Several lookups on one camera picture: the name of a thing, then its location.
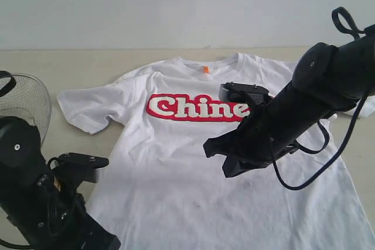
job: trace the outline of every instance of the t-shirt sleeve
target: t-shirt sleeve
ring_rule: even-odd
[[[66,121],[95,134],[108,126],[110,119],[125,124],[135,95],[135,79],[102,87],[66,90],[57,95]]]

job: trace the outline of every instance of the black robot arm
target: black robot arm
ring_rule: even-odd
[[[338,14],[352,29],[343,27]],[[295,152],[301,148],[296,138],[310,126],[336,112],[354,108],[362,99],[354,115],[354,126],[367,96],[375,94],[375,25],[358,30],[344,8],[334,10],[332,18],[336,27],[351,34],[354,41],[341,47],[314,45],[302,56],[292,80],[275,98],[256,85],[222,85],[221,99],[247,102],[251,110],[236,130],[204,144],[207,157],[217,153],[227,156],[223,165],[226,177],[265,168],[286,153]],[[326,145],[328,134],[320,127]]]

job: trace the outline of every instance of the wire mesh basket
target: wire mesh basket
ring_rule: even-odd
[[[15,116],[30,125],[37,126],[43,143],[51,119],[51,100],[46,86],[36,77],[14,73],[16,86],[0,97],[0,117]],[[10,81],[10,77],[0,78],[0,89]]]

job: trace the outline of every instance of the black strap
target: black strap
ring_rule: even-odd
[[[351,29],[344,27],[339,19],[339,15],[345,19]],[[344,7],[338,7],[332,11],[332,20],[339,32],[353,36],[354,40],[360,39],[359,34],[364,34],[363,30],[357,28],[352,16]]]
[[[302,146],[299,142],[295,141],[296,146],[297,146],[298,149],[300,149],[301,151],[303,151],[305,153],[308,153],[310,155],[316,155],[316,154],[318,154],[319,152],[321,152],[322,150],[324,150],[328,146],[328,143],[329,143],[329,134],[328,134],[327,129],[321,124],[320,121],[318,121],[318,127],[320,128],[320,130],[322,131],[323,136],[324,136],[324,145],[323,145],[323,147],[321,149],[319,149],[319,150],[312,150],[312,149],[308,149],[308,148]]]
[[[7,95],[14,87],[16,87],[15,78],[7,71],[0,70],[0,79],[9,77],[11,80],[0,89],[0,97]]]

